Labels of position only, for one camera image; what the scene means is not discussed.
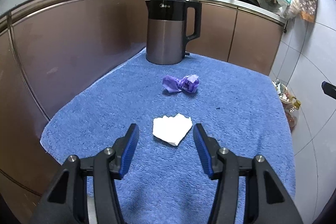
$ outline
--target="purple wrapper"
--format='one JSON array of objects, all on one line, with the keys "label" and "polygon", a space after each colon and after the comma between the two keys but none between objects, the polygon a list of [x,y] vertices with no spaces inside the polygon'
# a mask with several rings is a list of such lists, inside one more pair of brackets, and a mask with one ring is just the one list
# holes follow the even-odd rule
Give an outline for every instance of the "purple wrapper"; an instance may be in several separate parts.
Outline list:
[{"label": "purple wrapper", "polygon": [[180,92],[182,90],[188,93],[195,93],[200,81],[197,75],[187,75],[182,79],[166,75],[163,77],[162,85],[169,92]]}]

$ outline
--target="kettle handle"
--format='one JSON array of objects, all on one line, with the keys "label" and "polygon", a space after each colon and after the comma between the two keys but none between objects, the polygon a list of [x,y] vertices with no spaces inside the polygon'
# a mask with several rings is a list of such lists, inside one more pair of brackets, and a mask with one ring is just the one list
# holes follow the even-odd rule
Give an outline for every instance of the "kettle handle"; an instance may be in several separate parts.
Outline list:
[{"label": "kettle handle", "polygon": [[[194,8],[195,9],[195,22],[194,22],[194,33],[187,36],[186,35],[186,29],[187,29],[187,11],[188,8]],[[193,39],[196,39],[200,37],[201,35],[201,16],[202,16],[202,3],[199,1],[187,1],[185,3],[185,20],[184,20],[184,38],[183,38],[183,51],[182,56],[184,58],[185,56],[185,47],[187,43]]]}]

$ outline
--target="blue fabric surface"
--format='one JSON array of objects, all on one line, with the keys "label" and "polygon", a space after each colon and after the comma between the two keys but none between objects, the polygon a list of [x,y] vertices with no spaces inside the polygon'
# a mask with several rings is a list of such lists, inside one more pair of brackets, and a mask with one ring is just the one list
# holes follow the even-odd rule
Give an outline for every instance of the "blue fabric surface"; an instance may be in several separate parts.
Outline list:
[{"label": "blue fabric surface", "polygon": [[[195,94],[168,94],[165,75],[197,74]],[[191,54],[179,64],[146,60],[146,49],[65,105],[43,131],[41,144],[59,163],[70,154],[97,154],[137,123],[140,139],[129,172],[116,181],[128,224],[207,223],[217,181],[203,173],[192,132],[178,147],[152,135],[153,119],[181,113],[236,155],[264,155],[295,194],[294,155],[283,107],[269,77]],[[245,180],[240,179],[236,223],[243,222]],[[92,194],[92,180],[88,182]]]}]

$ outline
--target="blue tablecloth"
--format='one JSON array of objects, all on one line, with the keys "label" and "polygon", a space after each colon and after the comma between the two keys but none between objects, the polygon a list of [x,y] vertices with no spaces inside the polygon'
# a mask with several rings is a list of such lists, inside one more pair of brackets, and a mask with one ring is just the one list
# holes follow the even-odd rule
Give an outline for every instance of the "blue tablecloth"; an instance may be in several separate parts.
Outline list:
[{"label": "blue tablecloth", "polygon": [[[168,94],[165,75],[197,74],[195,94]],[[146,49],[115,68],[65,105],[43,131],[41,144],[59,163],[70,154],[97,154],[133,122],[140,139],[128,174],[116,181],[128,224],[204,224],[217,181],[203,173],[192,132],[178,147],[152,136],[153,119],[181,113],[202,123],[209,136],[236,155],[264,155],[284,186],[295,194],[294,155],[283,107],[269,77],[226,62],[191,54],[176,65],[146,60]],[[88,182],[92,194],[92,180]],[[243,222],[240,179],[236,223]]]}]

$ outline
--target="midea logo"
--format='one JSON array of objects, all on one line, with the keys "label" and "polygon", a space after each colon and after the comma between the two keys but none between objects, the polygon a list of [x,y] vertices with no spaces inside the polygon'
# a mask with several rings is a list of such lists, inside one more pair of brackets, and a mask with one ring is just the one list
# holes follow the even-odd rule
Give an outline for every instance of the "midea logo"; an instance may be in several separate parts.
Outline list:
[{"label": "midea logo", "polygon": [[160,8],[170,8],[170,5],[160,3]]}]

